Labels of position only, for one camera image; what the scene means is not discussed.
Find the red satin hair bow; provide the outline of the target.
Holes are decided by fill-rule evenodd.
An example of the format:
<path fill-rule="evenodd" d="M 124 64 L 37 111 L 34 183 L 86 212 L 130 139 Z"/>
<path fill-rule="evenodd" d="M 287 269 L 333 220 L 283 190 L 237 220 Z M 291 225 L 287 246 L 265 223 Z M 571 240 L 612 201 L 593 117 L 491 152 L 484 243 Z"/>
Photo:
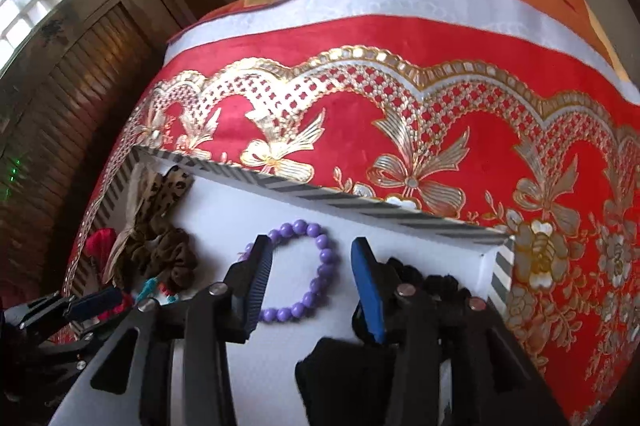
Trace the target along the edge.
<path fill-rule="evenodd" d="M 96 279 L 98 279 L 98 287 L 100 290 L 106 289 L 113 285 L 112 282 L 104 282 L 102 280 L 106 270 L 106 263 L 110 257 L 111 250 L 115 244 L 117 233 L 113 228 L 102 228 L 93 232 L 87 239 L 84 247 L 84 254 L 96 267 Z M 119 313 L 130 309 L 134 303 L 134 298 L 129 293 L 122 293 L 122 302 L 110 310 L 104 311 L 98 316 L 100 322 L 114 318 Z"/>

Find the brown scrunchie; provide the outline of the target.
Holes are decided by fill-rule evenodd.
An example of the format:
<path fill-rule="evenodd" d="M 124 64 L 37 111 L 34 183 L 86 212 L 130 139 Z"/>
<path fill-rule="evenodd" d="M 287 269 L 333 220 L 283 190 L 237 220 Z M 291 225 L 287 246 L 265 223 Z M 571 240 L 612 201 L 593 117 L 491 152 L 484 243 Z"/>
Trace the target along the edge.
<path fill-rule="evenodd" d="M 167 296 L 177 296 L 192 287 L 198 258 L 190 246 L 190 235 L 169 220 L 156 215 L 149 224 L 134 228 L 115 263 L 115 284 L 127 293 L 134 282 L 155 279 Z"/>

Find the leopard print hair bow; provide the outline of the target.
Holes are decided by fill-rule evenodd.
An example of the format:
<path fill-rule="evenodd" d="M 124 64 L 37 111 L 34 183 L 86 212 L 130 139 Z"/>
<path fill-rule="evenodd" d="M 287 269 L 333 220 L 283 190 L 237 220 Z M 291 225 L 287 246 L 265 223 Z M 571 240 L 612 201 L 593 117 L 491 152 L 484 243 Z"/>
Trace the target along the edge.
<path fill-rule="evenodd" d="M 171 166 L 164 175 L 153 171 L 146 164 L 140 163 L 134 167 L 127 194 L 125 227 L 117 235 L 110 257 L 107 259 L 102 278 L 104 282 L 115 284 L 113 278 L 115 263 L 134 228 L 149 224 L 156 215 L 168 220 L 169 212 L 193 183 L 193 177 L 176 165 Z"/>

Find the wooden slatted door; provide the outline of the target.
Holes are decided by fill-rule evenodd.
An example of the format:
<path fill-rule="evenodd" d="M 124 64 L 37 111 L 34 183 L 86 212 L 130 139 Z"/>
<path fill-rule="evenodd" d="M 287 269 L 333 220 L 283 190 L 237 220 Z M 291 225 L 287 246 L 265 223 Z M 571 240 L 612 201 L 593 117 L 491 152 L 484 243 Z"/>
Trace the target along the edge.
<path fill-rule="evenodd" d="M 1 296 L 63 284 L 116 136 L 162 60 L 132 0 L 64 0 L 1 74 Z"/>

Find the red gold embroidered bedspread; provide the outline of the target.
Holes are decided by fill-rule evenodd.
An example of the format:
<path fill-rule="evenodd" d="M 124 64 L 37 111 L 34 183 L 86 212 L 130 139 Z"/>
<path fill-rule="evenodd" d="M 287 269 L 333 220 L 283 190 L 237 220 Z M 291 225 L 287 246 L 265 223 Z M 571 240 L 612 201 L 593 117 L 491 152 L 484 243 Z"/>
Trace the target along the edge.
<path fill-rule="evenodd" d="M 502 231 L 506 326 L 574 425 L 639 348 L 639 93 L 522 0 L 273 0 L 170 42 L 134 146 Z"/>

